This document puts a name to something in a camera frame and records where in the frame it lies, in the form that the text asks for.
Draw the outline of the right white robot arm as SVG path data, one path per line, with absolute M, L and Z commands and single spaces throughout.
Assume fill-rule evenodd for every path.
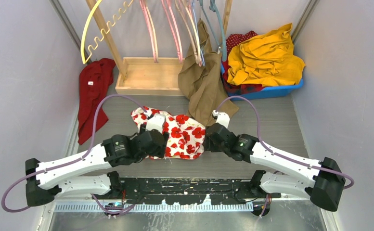
M 274 169 L 274 172 L 255 171 L 248 186 L 255 198 L 283 193 L 310 199 L 314 205 L 327 211 L 338 210 L 346 179 L 335 160 L 326 157 L 319 161 L 296 156 L 265 143 L 261 138 L 235 135 L 219 123 L 206 128 L 204 143 L 208 151 L 222 152 L 235 161 Z

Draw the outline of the white red floral garment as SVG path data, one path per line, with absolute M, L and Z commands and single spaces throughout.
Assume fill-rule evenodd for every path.
M 145 107 L 131 112 L 131 117 L 138 128 L 147 123 L 148 115 L 161 114 L 166 117 L 164 132 L 169 138 L 164 152 L 164 158 L 193 160 L 199 158 L 204 149 L 206 128 L 193 118 L 180 114 L 172 115 L 167 111 Z

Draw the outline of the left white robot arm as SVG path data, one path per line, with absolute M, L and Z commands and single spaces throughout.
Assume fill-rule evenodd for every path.
M 40 162 L 26 160 L 26 203 L 30 207 L 45 205 L 57 197 L 94 194 L 97 199 L 116 199 L 124 186 L 116 171 L 87 176 L 96 170 L 128 166 L 148 156 L 165 156 L 169 132 L 145 129 L 132 136 L 114 135 L 93 147 L 90 153 L 78 153 L 63 159 Z

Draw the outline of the tan brown skirt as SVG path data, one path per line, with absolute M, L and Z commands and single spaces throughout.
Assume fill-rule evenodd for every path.
M 215 123 L 213 110 L 228 96 L 221 81 L 221 55 L 212 51 L 207 27 L 202 20 L 198 21 L 198 35 L 204 48 L 205 65 L 199 66 L 195 62 L 190 46 L 178 74 L 178 86 L 189 100 L 187 116 L 208 127 Z

